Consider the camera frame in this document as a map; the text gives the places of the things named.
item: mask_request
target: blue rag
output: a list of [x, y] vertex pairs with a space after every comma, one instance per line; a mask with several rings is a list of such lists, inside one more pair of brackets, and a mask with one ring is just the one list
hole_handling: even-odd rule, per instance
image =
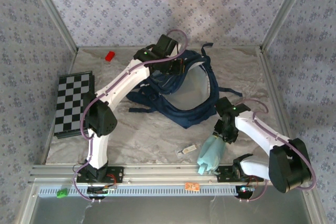
[[197, 163], [199, 164], [198, 173], [213, 173], [217, 170], [222, 160], [226, 144], [219, 136], [211, 135], [203, 144]]

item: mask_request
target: orange circuit board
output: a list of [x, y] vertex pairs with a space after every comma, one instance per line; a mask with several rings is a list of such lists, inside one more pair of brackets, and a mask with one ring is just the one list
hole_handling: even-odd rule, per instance
[[199, 191], [200, 185], [198, 183], [191, 183], [191, 182], [187, 182], [184, 185], [184, 189], [188, 190], [188, 191]]

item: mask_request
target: checkerboard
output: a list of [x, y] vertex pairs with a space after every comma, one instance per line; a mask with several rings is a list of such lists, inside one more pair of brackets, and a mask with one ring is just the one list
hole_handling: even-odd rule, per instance
[[88, 91], [94, 92], [94, 88], [92, 71], [59, 78], [54, 136], [64, 138], [80, 135], [83, 96]]

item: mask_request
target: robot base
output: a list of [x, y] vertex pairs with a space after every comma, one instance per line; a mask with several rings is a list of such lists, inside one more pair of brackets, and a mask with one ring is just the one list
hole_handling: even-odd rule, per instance
[[124, 176], [124, 167], [122, 166], [108, 166], [106, 163], [102, 168], [96, 169], [90, 164], [84, 167], [77, 176], [77, 183], [104, 183], [110, 184], [113, 182], [113, 178], [106, 176], [112, 174], [117, 181], [115, 183], [122, 183]]
[[[237, 183], [237, 182], [249, 182], [250, 176], [244, 176], [239, 173], [239, 169], [234, 165], [220, 165], [216, 170], [217, 182], [219, 183]], [[263, 178], [254, 176], [258, 182], [263, 182]]]

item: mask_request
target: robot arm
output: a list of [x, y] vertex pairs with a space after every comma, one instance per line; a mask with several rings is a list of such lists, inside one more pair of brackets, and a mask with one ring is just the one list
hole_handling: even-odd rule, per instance
[[[129, 65], [113, 80], [111, 81], [107, 86], [102, 88], [101, 90], [96, 92], [96, 96], [99, 96], [101, 94], [106, 94], [106, 91], [109, 87], [111, 87], [117, 80], [120, 79], [121, 76], [123, 76], [125, 73], [129, 71], [132, 67], [136, 66], [137, 64], [141, 63], [140, 60], [131, 60]], [[141, 81], [149, 77], [150, 70], [148, 67], [140, 66], [137, 68], [136, 71], [130, 72], [126, 77], [118, 83], [108, 94], [104, 95], [99, 103], [100, 104], [106, 104], [108, 108], [113, 112], [119, 102]], [[92, 145], [92, 151], [89, 147], [88, 157], [87, 160], [89, 160], [89, 155], [92, 153], [90, 165], [95, 169], [102, 168], [105, 164], [107, 164], [107, 143], [109, 140], [109, 136], [111, 132], [114, 130], [114, 128], [117, 125], [117, 119], [115, 116], [109, 113], [109, 116], [106, 116], [106, 123], [102, 123], [102, 127], [95, 129], [94, 127], [94, 118], [91, 113], [89, 113], [87, 120], [91, 122], [91, 126], [88, 130], [89, 135], [94, 135], [93, 137], [93, 145]]]
[[234, 160], [233, 171], [237, 178], [257, 176], [270, 180], [280, 192], [286, 193], [310, 181], [312, 174], [305, 164], [285, 143], [295, 147], [309, 162], [305, 144], [300, 139], [291, 140], [262, 122], [244, 104], [233, 106], [227, 98], [216, 103], [216, 110], [222, 117], [215, 125], [215, 135], [227, 143], [236, 141], [238, 132], [246, 133], [268, 155], [263, 159], [245, 154]]
[[82, 173], [89, 172], [97, 182], [105, 177], [108, 139], [118, 122], [113, 111], [137, 84], [154, 71], [158, 70], [163, 74], [182, 74], [184, 71], [182, 59], [167, 60], [167, 56], [173, 52], [176, 52], [174, 54], [176, 58], [178, 43], [162, 35], [156, 45], [140, 49], [129, 65], [108, 85], [96, 93], [86, 93], [83, 99], [85, 108], [98, 97], [99, 100], [89, 107], [86, 114], [88, 133], [94, 137], [87, 156], [87, 161], [90, 162]]

